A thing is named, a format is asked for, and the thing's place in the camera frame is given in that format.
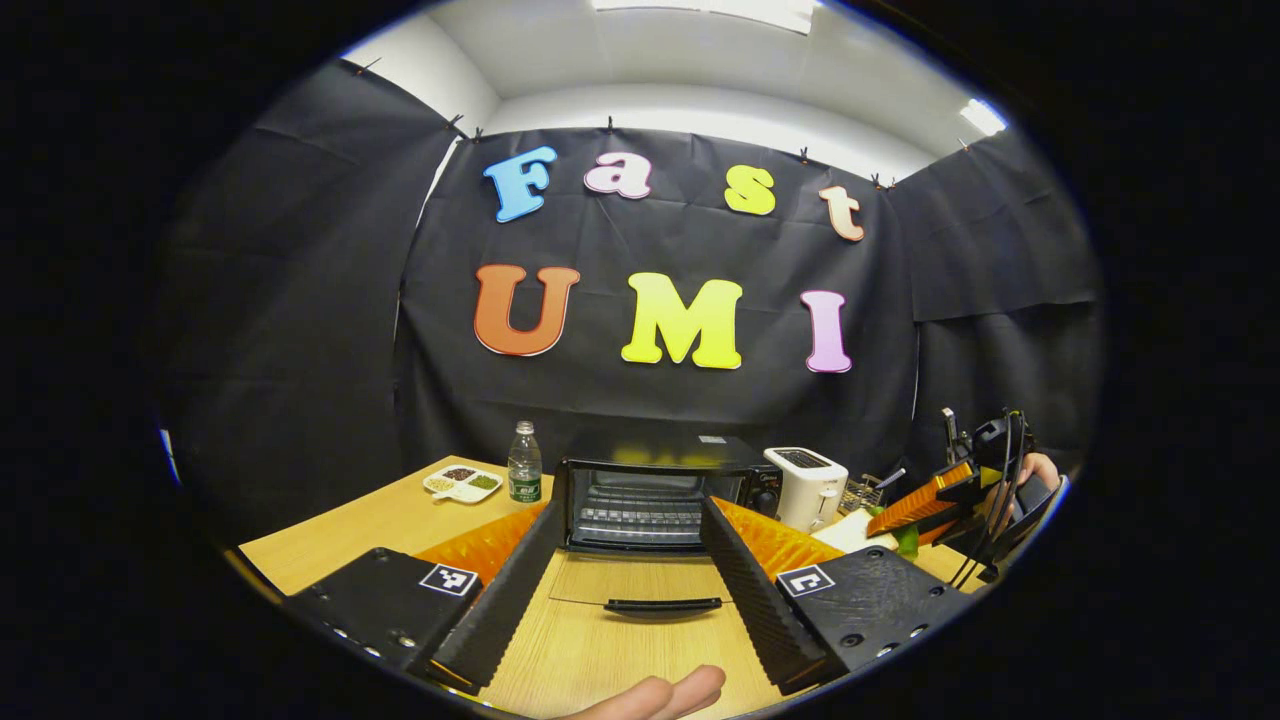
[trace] screw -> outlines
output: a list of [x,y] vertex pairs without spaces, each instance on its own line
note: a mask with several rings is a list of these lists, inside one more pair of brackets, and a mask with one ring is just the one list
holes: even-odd
[[408,637],[408,633],[406,633],[404,630],[392,630],[390,635],[392,635],[393,641],[396,641],[397,643],[399,643],[403,647],[416,647],[417,646],[417,643],[413,641],[413,638]]

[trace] oven control knob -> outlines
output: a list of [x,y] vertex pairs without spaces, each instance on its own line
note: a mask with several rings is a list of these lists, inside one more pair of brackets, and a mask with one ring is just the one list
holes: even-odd
[[764,515],[765,518],[773,518],[773,514],[778,511],[778,496],[769,491],[758,493],[751,498],[753,510]]

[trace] water bottle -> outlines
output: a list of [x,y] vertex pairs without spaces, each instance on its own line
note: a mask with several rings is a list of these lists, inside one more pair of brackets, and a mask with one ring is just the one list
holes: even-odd
[[534,424],[516,423],[516,439],[507,455],[507,492],[516,502],[538,502],[543,498],[543,452],[534,439]]

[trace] white wall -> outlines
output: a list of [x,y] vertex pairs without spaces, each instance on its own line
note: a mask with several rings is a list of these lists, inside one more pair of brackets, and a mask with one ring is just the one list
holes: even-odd
[[735,90],[684,85],[599,85],[504,100],[485,135],[556,127],[616,127],[691,132],[800,152],[881,182],[902,179],[938,158],[842,115]]
[[467,135],[485,127],[498,108],[498,94],[480,69],[425,13],[370,37],[343,58],[358,65],[378,60],[369,72],[401,86],[445,119],[462,113],[466,117],[458,126]]

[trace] white ceiling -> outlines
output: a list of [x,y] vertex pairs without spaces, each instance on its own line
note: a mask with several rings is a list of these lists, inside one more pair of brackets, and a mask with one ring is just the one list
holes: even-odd
[[845,115],[943,156],[982,137],[972,95],[891,32],[817,6],[808,36],[689,10],[590,0],[456,0],[429,17],[504,100],[589,85],[724,87]]

